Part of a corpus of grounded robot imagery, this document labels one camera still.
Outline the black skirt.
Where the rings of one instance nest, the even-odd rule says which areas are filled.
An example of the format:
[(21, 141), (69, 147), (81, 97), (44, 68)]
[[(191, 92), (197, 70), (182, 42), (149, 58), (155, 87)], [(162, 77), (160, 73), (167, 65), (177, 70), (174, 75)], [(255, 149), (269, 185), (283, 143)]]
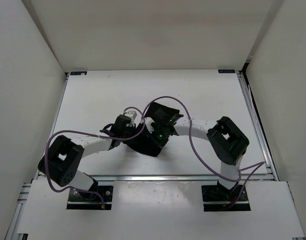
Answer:
[(140, 123), (135, 129), (135, 133), (140, 134), (124, 143), (140, 154), (157, 157), (169, 137), (178, 135), (174, 125), (183, 116), (178, 109), (153, 102), (144, 115), (145, 123)]

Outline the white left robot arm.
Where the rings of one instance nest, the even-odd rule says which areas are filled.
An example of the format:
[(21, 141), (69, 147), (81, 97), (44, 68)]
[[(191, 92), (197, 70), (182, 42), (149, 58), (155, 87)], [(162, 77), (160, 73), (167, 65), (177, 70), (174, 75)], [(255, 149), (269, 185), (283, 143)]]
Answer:
[(60, 187), (71, 187), (86, 199), (93, 200), (98, 194), (98, 183), (92, 177), (78, 170), (82, 158), (109, 151), (120, 145), (121, 139), (128, 139), (135, 135), (135, 111), (120, 114), (110, 129), (102, 129), (105, 136), (91, 134), (84, 137), (70, 139), (59, 135), (38, 163), (38, 170), (48, 176)]

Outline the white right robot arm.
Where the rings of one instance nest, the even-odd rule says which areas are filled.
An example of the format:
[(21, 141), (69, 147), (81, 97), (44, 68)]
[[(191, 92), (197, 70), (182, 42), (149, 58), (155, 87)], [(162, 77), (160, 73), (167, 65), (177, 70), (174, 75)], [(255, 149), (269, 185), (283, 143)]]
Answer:
[(145, 114), (150, 134), (159, 140), (166, 136), (188, 136), (206, 140), (221, 161), (217, 193), (223, 200), (231, 199), (241, 179), (240, 165), (250, 144), (246, 135), (227, 116), (219, 120), (191, 119), (178, 111), (155, 110)]

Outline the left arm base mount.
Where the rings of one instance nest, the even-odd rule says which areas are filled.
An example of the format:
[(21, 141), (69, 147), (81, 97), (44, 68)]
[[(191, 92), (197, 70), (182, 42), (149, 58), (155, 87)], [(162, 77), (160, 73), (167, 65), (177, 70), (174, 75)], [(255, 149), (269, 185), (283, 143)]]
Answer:
[(80, 193), (77, 190), (70, 190), (66, 209), (109, 211), (112, 209), (113, 191), (113, 185), (99, 185), (97, 187), (97, 192), (101, 195), (103, 199), (102, 201), (97, 194), (87, 196), (86, 193)]

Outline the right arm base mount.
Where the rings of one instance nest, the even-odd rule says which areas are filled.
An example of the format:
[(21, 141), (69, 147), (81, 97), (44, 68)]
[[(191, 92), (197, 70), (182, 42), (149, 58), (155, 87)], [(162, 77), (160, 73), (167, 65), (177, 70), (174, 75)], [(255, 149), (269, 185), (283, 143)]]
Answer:
[(201, 194), (204, 212), (251, 211), (248, 193), (242, 184), (236, 184), (231, 190), (219, 183), (217, 185), (202, 185)]

